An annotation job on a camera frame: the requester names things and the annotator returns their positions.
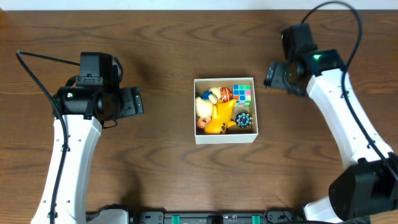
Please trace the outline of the colourful puzzle cube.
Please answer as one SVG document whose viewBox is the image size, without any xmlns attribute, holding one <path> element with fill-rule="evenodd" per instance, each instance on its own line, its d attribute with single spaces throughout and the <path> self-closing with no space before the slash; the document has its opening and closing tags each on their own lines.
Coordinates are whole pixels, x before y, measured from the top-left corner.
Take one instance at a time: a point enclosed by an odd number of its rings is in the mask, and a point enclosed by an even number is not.
<svg viewBox="0 0 398 224">
<path fill-rule="evenodd" d="M 233 97 L 236 99 L 235 107 L 249 107 L 252 101 L 250 85 L 233 85 Z"/>
</svg>

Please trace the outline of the black round spinner toy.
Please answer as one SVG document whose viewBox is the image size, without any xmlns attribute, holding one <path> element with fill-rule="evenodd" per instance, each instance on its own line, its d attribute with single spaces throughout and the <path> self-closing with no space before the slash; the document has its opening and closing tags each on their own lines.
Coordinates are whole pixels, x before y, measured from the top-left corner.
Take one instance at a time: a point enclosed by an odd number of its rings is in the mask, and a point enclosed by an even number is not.
<svg viewBox="0 0 398 224">
<path fill-rule="evenodd" d="M 252 117 L 249 113 L 245 111 L 240 111 L 234 118 L 236 124 L 240 128 L 247 128 L 252 124 Z"/>
</svg>

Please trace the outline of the orange round spinner toy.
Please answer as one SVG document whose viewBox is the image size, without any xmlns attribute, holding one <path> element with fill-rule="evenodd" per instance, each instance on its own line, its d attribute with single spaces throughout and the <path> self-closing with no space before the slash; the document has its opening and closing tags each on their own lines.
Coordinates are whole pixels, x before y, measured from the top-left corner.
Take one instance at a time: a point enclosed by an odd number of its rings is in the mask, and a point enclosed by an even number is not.
<svg viewBox="0 0 398 224">
<path fill-rule="evenodd" d="M 223 102 L 227 102 L 233 99 L 233 93 L 227 87 L 220 88 L 220 93 L 221 93 L 220 100 L 222 100 Z"/>
</svg>

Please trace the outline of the white cardboard box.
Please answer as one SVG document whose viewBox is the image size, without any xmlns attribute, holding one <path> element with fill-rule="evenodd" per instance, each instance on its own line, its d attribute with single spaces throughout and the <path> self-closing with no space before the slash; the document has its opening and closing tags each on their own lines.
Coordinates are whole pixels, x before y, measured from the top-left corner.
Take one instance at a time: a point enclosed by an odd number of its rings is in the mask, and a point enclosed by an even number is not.
<svg viewBox="0 0 398 224">
<path fill-rule="evenodd" d="M 225 134 L 205 134 L 204 129 L 197 128 L 198 116 L 195 112 L 195 98 L 214 87 L 227 87 L 233 92 L 233 85 L 250 85 L 252 91 L 252 101 L 249 107 L 233 108 L 233 117 L 240 111 L 249 113 L 252 117 L 252 124 L 247 128 L 240 128 L 238 125 L 227 129 Z M 244 78 L 202 78 L 193 81 L 194 92 L 194 117 L 195 117 L 195 143 L 196 144 L 229 144 L 229 143 L 252 143 L 257 138 L 257 110 L 256 97 L 254 92 L 254 79 Z"/>
</svg>

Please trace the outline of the orange yellow rubber toy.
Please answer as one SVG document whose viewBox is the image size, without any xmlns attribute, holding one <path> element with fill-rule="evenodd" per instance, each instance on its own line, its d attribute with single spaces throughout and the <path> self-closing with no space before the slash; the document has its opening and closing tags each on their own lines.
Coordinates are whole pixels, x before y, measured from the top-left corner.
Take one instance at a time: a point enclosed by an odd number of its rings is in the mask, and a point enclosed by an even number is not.
<svg viewBox="0 0 398 224">
<path fill-rule="evenodd" d="M 228 128 L 237 125 L 232 119 L 236 102 L 237 99 L 232 99 L 213 105 L 211 121 L 204 128 L 205 134 L 225 134 Z"/>
</svg>

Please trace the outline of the plush duck toy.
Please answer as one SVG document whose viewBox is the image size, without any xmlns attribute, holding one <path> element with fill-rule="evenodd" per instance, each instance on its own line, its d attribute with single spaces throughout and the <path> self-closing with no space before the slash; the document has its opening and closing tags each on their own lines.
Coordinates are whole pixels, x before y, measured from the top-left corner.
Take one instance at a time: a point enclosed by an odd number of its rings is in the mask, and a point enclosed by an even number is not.
<svg viewBox="0 0 398 224">
<path fill-rule="evenodd" d="M 212 120 L 213 105 L 221 99 L 221 88 L 214 87 L 195 98 L 195 112 L 198 116 L 197 128 L 204 129 Z"/>
</svg>

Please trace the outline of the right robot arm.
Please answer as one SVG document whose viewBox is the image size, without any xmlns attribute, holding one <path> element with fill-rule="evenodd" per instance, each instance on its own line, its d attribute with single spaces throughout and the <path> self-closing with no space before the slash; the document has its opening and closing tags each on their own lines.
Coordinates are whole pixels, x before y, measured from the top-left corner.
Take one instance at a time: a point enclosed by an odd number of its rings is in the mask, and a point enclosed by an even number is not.
<svg viewBox="0 0 398 224">
<path fill-rule="evenodd" d="M 307 96 L 321 111 L 340 152 L 343 173 L 328 196 L 303 208 L 308 221 L 341 223 L 397 210 L 397 156 L 358 101 L 334 49 L 271 62 L 264 86 Z"/>
</svg>

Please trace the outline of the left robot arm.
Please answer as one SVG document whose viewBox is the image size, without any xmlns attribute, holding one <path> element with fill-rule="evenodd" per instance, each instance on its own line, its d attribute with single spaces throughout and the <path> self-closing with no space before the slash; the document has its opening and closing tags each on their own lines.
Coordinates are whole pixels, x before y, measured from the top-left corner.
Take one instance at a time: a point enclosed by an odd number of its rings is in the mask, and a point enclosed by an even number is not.
<svg viewBox="0 0 398 224">
<path fill-rule="evenodd" d="M 54 145 L 42 201 L 32 223 L 128 223 L 128 210 L 107 205 L 86 212 L 90 168 L 102 122 L 92 115 L 65 114 L 55 119 Z"/>
</svg>

